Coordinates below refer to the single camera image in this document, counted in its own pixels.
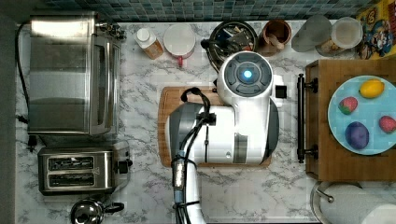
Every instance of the toaster lever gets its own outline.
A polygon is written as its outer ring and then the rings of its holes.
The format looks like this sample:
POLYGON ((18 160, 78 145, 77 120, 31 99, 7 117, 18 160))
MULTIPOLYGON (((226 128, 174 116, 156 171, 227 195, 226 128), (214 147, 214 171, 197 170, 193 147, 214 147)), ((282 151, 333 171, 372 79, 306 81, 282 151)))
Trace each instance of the toaster lever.
POLYGON ((119 172, 121 175, 125 175, 128 174, 129 171, 129 167, 132 166, 132 164, 134 164, 131 160, 126 159, 125 161, 119 161, 119 172))

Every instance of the wooden cutting board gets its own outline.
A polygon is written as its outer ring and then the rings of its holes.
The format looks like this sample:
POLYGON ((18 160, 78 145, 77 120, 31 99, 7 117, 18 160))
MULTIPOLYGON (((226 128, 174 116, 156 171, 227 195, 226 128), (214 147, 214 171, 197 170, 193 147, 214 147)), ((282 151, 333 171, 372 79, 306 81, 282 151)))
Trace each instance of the wooden cutting board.
MULTIPOLYGON (((158 109, 158 148, 161 163, 165 167, 171 166, 171 156, 165 142, 165 122, 168 116, 184 103, 180 100, 180 95, 184 90, 191 87, 165 87, 161 93, 160 106, 158 109)), ((217 93, 213 92, 211 87, 198 87, 201 92, 209 99, 212 105, 223 105, 217 93)), ((202 103, 201 97, 190 94, 189 102, 202 103)), ((229 163, 201 163, 201 167, 268 167, 271 163, 271 157, 262 164, 229 164, 229 163)))

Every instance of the marble countertop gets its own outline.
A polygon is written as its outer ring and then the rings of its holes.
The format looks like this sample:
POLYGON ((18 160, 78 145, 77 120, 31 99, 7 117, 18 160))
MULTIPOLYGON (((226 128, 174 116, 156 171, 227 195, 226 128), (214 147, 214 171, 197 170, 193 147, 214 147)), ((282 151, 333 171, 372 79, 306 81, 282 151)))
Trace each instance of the marble countertop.
MULTIPOLYGON (((290 21, 294 35, 303 21, 290 21)), ((213 85, 217 73, 209 64, 200 41, 208 38, 219 22, 191 23, 196 33, 194 53, 182 68, 165 52, 151 60, 135 43, 133 34, 148 27, 161 43, 166 28, 173 23, 121 23, 127 39, 121 47, 120 125, 117 139, 128 141, 134 165, 128 186, 113 194, 115 202, 125 209, 105 218, 104 223, 174 223, 171 169, 161 164, 158 153, 157 113, 163 87, 213 85)), ((249 24, 259 34, 265 21, 249 24)), ((27 86, 29 71, 29 32, 22 32, 22 69, 27 86)), ((350 54, 340 56, 350 59, 350 54)), ((206 222, 318 222, 309 205, 315 180, 298 163, 297 90, 298 74, 307 64, 320 58, 315 51, 297 53, 290 43, 273 57, 268 57, 274 73, 284 78, 288 98, 279 108, 280 136, 268 168, 199 168, 201 205, 206 222)), ((16 78, 18 115, 27 115, 21 82, 16 78)), ((17 126, 17 223, 69 223, 71 207, 86 195, 45 197, 38 191, 36 151, 27 149, 25 124, 17 126)), ((396 186, 392 183, 366 183, 372 192, 396 202, 396 186)))

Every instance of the wooden tray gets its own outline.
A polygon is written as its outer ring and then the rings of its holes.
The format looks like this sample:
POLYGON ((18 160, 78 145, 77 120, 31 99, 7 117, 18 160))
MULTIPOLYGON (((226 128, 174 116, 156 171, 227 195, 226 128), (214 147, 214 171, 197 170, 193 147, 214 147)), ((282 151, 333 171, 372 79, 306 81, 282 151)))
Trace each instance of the wooden tray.
POLYGON ((305 91, 305 148, 318 145, 318 160, 306 156, 306 173, 320 181, 394 181, 395 147, 363 156, 345 149, 329 126, 327 110, 335 91, 347 80, 363 75, 396 83, 394 60, 319 60, 306 67, 306 82, 318 78, 318 93, 305 91))
MULTIPOLYGON (((160 106, 158 109, 158 148, 160 151, 161 163, 165 167, 171 166, 171 157, 165 142, 165 122, 168 116, 180 105, 184 104, 180 100, 180 95, 184 90, 191 87, 165 87, 161 93, 160 106)), ((217 93, 212 91, 211 87, 198 87, 202 93, 209 99, 212 105, 223 105, 217 93)), ((189 102, 201 103, 201 97, 190 94, 189 102)), ((202 167, 268 167, 271 163, 271 157, 262 164, 229 164, 229 163, 201 163, 202 167)))

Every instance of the kettle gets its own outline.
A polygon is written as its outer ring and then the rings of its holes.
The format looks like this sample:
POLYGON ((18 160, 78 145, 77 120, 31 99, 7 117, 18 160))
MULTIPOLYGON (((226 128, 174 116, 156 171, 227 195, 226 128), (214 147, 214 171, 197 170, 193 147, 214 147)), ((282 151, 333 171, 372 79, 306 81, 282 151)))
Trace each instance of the kettle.
POLYGON ((102 223, 105 213, 116 213, 122 211, 123 203, 110 203, 104 205, 98 198, 102 196, 92 196, 75 203, 70 212, 72 224, 100 224, 102 223))

